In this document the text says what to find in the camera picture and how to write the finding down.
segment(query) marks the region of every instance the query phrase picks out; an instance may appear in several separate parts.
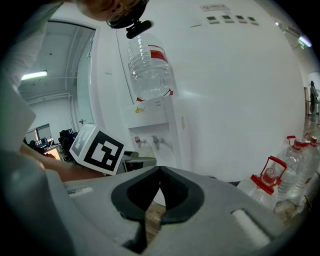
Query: computer monitor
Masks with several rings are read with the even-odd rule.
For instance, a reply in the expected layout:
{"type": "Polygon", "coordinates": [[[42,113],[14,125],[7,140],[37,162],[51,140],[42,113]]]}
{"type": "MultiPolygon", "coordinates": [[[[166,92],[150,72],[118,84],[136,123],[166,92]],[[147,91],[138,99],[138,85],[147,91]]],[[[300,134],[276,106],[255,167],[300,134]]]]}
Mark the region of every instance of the computer monitor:
{"type": "Polygon", "coordinates": [[[42,139],[39,139],[35,142],[35,146],[37,148],[47,148],[49,147],[49,143],[48,143],[48,140],[47,138],[42,138],[42,139]]]}

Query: water bottle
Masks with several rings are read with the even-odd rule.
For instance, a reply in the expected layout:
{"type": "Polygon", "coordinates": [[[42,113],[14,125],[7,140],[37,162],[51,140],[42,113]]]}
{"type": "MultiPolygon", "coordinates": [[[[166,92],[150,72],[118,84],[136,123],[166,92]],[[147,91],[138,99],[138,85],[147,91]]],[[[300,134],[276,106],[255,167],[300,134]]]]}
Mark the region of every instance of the water bottle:
{"type": "Polygon", "coordinates": [[[288,198],[288,193],[298,179],[298,173],[303,167],[302,142],[298,139],[294,140],[293,146],[286,148],[279,158],[286,163],[287,169],[280,176],[282,170],[275,168],[275,171],[280,176],[278,179],[278,202],[288,198]]]}
{"type": "Polygon", "coordinates": [[[284,162],[274,156],[270,156],[260,177],[252,175],[249,180],[241,181],[237,188],[273,211],[278,198],[278,189],[275,187],[278,175],[272,167],[267,167],[269,160],[278,164],[280,166],[279,169],[282,167],[282,172],[286,170],[286,164],[284,162]]]}
{"type": "Polygon", "coordinates": [[[159,40],[143,33],[128,44],[129,72],[137,101],[172,95],[175,79],[159,40]]]}
{"type": "Polygon", "coordinates": [[[302,151],[303,169],[298,174],[297,181],[289,193],[289,200],[300,205],[304,199],[309,181],[320,165],[320,154],[317,149],[317,138],[312,137],[309,145],[302,151]]]}

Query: ceiling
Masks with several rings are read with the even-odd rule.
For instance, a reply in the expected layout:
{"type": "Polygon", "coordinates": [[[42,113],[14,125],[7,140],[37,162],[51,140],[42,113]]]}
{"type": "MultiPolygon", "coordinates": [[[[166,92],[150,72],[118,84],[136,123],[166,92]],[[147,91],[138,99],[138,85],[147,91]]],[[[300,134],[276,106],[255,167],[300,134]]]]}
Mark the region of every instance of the ceiling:
{"type": "Polygon", "coordinates": [[[297,30],[300,35],[304,35],[299,26],[295,21],[286,13],[277,3],[272,0],[254,0],[258,3],[276,22],[279,22],[279,28],[283,31],[284,36],[288,40],[290,46],[295,49],[297,46],[300,46],[298,42],[298,36],[293,35],[290,32],[287,32],[288,26],[297,30]]]}
{"type": "Polygon", "coordinates": [[[47,71],[47,76],[22,81],[21,96],[32,101],[73,91],[80,56],[93,35],[94,30],[86,27],[49,21],[37,61],[30,69],[30,73],[47,71]]]}

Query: desk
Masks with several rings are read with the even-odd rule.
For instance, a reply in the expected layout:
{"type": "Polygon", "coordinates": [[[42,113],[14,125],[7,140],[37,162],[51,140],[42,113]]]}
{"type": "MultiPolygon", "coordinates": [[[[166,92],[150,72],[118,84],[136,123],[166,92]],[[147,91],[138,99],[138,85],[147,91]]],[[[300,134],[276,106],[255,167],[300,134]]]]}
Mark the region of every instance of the desk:
{"type": "Polygon", "coordinates": [[[56,144],[54,146],[45,148],[44,154],[51,154],[55,157],[55,159],[63,161],[64,158],[61,156],[59,151],[62,151],[61,144],[56,144]]]}

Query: window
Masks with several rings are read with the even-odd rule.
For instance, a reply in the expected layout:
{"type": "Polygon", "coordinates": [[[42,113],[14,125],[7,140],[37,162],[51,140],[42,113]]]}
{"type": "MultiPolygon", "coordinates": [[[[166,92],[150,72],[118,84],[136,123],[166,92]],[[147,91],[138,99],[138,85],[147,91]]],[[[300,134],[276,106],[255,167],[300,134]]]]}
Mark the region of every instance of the window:
{"type": "Polygon", "coordinates": [[[38,141],[40,139],[47,138],[48,142],[52,140],[52,134],[50,130],[50,125],[46,124],[43,126],[40,126],[34,130],[31,130],[27,132],[25,135],[25,140],[29,144],[30,141],[38,141]]]}
{"type": "Polygon", "coordinates": [[[38,127],[36,129],[39,140],[42,138],[47,138],[47,140],[52,139],[52,134],[50,130],[50,125],[46,124],[44,126],[38,127]]]}

